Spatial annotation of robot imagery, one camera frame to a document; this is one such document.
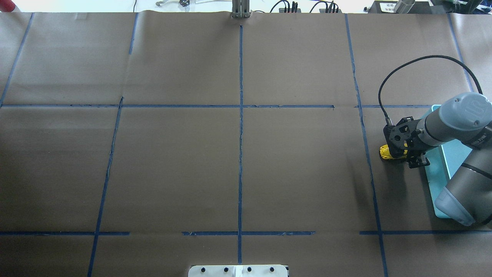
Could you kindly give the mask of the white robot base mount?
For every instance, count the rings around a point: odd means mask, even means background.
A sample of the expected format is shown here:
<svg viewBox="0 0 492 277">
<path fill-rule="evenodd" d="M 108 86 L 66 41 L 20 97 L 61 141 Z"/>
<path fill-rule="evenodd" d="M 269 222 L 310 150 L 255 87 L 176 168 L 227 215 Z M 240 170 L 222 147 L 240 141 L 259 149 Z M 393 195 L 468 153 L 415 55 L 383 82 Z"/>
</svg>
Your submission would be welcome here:
<svg viewBox="0 0 492 277">
<path fill-rule="evenodd" d="M 289 268 L 281 264 L 196 265 L 188 277 L 288 277 Z"/>
</svg>

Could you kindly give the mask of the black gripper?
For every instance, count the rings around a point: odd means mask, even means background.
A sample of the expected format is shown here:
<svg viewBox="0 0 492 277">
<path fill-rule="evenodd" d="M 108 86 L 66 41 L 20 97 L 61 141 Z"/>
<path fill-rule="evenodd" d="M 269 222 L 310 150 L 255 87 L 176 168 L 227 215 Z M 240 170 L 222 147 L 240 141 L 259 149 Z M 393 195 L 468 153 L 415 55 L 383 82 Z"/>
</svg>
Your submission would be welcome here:
<svg viewBox="0 0 492 277">
<path fill-rule="evenodd" d="M 410 169 L 422 168 L 430 165 L 426 153 L 430 149 L 406 149 L 406 162 Z"/>
</svg>

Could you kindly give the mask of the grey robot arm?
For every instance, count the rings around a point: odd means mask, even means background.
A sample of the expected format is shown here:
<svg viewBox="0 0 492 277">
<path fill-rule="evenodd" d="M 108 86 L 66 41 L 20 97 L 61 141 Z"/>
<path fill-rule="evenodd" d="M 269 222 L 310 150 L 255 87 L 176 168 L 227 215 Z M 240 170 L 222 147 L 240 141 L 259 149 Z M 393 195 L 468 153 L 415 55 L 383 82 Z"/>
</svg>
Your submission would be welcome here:
<svg viewBox="0 0 492 277">
<path fill-rule="evenodd" d="M 491 103 L 485 96 L 461 93 L 422 118 L 402 119 L 388 141 L 406 152 L 411 168 L 426 167 L 438 217 L 464 226 L 491 222 Z"/>
</svg>

